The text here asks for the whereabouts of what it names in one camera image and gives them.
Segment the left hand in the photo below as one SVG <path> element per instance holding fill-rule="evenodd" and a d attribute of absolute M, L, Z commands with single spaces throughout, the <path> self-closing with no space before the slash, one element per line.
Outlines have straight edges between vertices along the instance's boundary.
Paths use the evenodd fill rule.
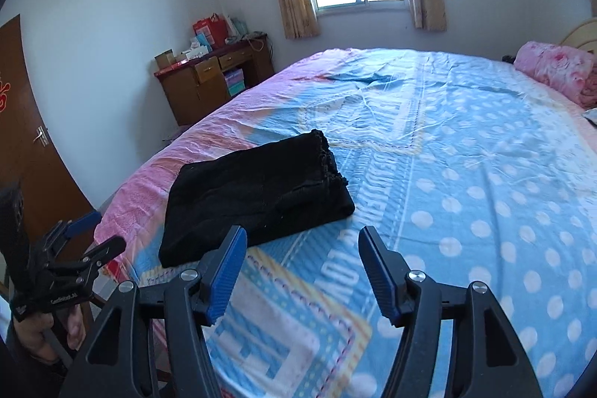
<path fill-rule="evenodd" d="M 51 314 L 37 313 L 22 321 L 12 318 L 12 324 L 23 348 L 39 361 L 50 365 L 59 358 L 56 350 L 44 335 L 54 326 L 54 317 Z M 80 305 L 69 310 L 66 331 L 68 348 L 78 351 L 86 337 L 86 328 Z"/>

